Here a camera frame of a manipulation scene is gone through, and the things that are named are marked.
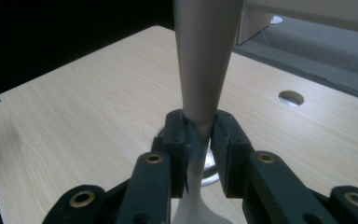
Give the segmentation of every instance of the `gray floor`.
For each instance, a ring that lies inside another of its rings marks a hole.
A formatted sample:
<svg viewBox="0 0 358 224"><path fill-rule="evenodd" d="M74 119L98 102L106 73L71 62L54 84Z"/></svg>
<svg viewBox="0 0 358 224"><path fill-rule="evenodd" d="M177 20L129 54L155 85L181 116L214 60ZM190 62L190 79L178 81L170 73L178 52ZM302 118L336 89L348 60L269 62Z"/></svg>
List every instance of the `gray floor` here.
<svg viewBox="0 0 358 224"><path fill-rule="evenodd" d="M281 18L234 51L358 97L358 32Z"/></svg>

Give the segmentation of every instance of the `wooden table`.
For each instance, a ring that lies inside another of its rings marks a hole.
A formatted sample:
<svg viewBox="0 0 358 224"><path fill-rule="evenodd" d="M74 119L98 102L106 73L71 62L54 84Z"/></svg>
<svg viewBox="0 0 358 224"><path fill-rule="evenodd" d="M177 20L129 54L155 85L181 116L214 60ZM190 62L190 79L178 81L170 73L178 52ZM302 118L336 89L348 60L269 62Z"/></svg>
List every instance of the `wooden table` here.
<svg viewBox="0 0 358 224"><path fill-rule="evenodd" d="M283 104L297 91L301 106ZM182 105L174 32L151 27L0 94L0 211L41 223L68 190L131 176L165 115ZM233 53L220 100L256 150L281 156L311 189L358 187L358 99ZM219 183L206 203L245 223ZM172 200L172 212L177 200Z"/></svg>

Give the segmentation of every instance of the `wood grain surface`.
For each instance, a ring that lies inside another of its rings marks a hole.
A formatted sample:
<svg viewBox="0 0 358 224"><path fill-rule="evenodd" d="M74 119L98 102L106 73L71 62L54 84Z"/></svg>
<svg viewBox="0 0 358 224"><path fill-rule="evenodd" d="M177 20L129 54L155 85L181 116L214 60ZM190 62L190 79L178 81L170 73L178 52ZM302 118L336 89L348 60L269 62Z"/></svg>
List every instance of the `wood grain surface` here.
<svg viewBox="0 0 358 224"><path fill-rule="evenodd" d="M287 90L304 104L283 104ZM151 27L0 98L2 218L41 223L68 189L108 190L129 178L165 115L182 107L174 32ZM358 187L357 98L233 53L219 108L309 188ZM241 200L226 199L219 183L202 195L216 213L246 223Z"/></svg>

